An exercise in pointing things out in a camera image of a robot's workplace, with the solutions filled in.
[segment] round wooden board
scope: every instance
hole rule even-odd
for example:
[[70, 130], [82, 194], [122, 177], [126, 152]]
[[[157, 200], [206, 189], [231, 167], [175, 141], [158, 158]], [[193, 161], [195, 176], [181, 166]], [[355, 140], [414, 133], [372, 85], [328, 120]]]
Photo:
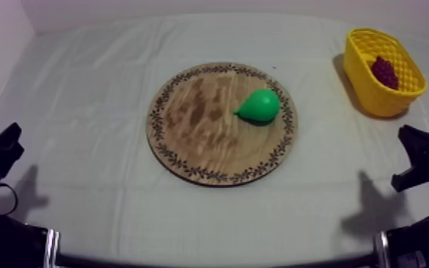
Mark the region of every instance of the round wooden board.
[[[273, 122], [255, 126], [233, 114], [259, 88], [279, 97]], [[208, 63], [170, 79], [148, 111], [146, 134], [157, 159], [181, 178], [227, 187], [255, 181], [289, 154], [297, 113], [273, 78], [238, 63]]]

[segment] yellow basket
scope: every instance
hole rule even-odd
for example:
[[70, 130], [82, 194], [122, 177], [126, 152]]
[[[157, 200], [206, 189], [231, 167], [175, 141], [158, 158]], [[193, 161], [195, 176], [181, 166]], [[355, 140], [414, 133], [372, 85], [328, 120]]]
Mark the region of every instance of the yellow basket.
[[[392, 63], [399, 80], [398, 90], [388, 88], [374, 77], [371, 66], [377, 56]], [[400, 42], [373, 29], [349, 31], [344, 70], [361, 105], [369, 113], [382, 117], [402, 113], [428, 86], [423, 74]]]

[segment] white tablecloth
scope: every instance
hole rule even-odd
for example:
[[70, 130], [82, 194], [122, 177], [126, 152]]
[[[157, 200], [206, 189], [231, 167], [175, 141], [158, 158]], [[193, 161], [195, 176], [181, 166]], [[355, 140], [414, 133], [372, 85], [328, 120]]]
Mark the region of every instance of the white tablecloth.
[[[65, 253], [189, 266], [288, 264], [360, 254], [380, 230], [429, 215], [429, 185], [395, 194], [409, 167], [397, 139], [429, 131], [428, 91], [403, 117], [370, 118], [341, 62], [347, 31], [364, 25], [277, 14], [140, 19], [36, 37], [0, 100], [0, 131], [23, 128], [26, 152], [8, 184], [14, 217], [62, 233]], [[429, 40], [398, 37], [429, 84]], [[259, 68], [291, 94], [299, 132], [273, 173], [212, 189], [174, 177], [147, 144], [160, 87], [201, 63]], [[0, 190], [0, 210], [12, 199]]]

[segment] toy pear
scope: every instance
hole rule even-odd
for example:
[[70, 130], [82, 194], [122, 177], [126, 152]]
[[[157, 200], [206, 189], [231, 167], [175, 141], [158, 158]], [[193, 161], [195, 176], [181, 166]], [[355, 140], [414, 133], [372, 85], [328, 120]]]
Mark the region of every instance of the toy pear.
[[240, 118], [267, 122], [273, 120], [279, 112], [279, 99], [270, 89], [258, 89], [234, 112]]

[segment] floral border pattern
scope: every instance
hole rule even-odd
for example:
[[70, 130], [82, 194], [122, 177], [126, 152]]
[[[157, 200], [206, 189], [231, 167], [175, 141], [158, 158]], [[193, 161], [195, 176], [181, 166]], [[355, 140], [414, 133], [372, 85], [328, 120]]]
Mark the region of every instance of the floral border pattern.
[[[284, 122], [284, 136], [280, 139], [277, 146], [269, 154], [269, 159], [267, 162], [259, 162], [256, 167], [248, 167], [241, 173], [235, 173], [233, 175], [228, 175], [223, 172], [215, 172], [213, 170], [208, 170], [206, 168], [190, 167], [186, 160], [182, 160], [178, 157], [178, 154], [171, 151], [166, 144], [164, 144], [164, 134], [163, 131], [163, 118], [161, 112], [165, 109], [165, 104], [169, 101], [171, 94], [175, 90], [175, 86], [178, 86], [182, 81], [188, 81], [193, 77], [199, 76], [206, 73], [227, 73], [228, 71], [234, 71], [236, 74], [244, 74], [249, 77], [255, 77], [260, 80], [265, 80], [267, 82], [268, 88], [274, 91], [281, 103], [281, 118]], [[198, 176], [201, 179], [206, 180], [216, 180], [217, 183], [227, 182], [232, 185], [243, 184], [250, 182], [253, 179], [262, 177], [268, 172], [271, 172], [275, 167], [277, 167], [281, 160], [280, 157], [284, 156], [286, 153], [286, 148], [292, 143], [292, 137], [290, 135], [294, 134], [295, 124], [294, 124], [294, 112], [291, 110], [289, 105], [289, 96], [284, 96], [284, 92], [277, 85], [276, 81], [269, 79], [268, 76], [261, 71], [253, 71], [247, 67], [236, 67], [232, 64], [227, 66], [205, 66], [201, 68], [191, 69], [175, 76], [162, 90], [161, 95], [156, 99], [153, 109], [148, 114], [150, 120], [150, 126], [153, 130], [153, 137], [157, 142], [157, 145], [154, 149], [159, 153], [160, 156], [163, 156], [168, 165], [176, 167], [178, 170], [182, 170], [186, 173], [187, 177]]]

